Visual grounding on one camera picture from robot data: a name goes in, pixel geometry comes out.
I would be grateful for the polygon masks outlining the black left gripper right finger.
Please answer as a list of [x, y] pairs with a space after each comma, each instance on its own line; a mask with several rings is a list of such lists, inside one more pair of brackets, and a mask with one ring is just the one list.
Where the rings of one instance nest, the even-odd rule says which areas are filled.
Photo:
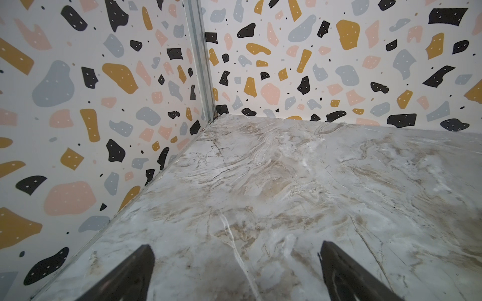
[[318, 257], [331, 300], [401, 300], [335, 243], [324, 241]]

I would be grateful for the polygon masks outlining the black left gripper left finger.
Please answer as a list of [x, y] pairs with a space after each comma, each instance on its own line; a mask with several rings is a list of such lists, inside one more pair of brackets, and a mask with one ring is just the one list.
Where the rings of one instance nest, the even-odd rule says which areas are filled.
[[146, 300], [154, 264], [155, 256], [150, 245], [141, 245], [78, 299]]

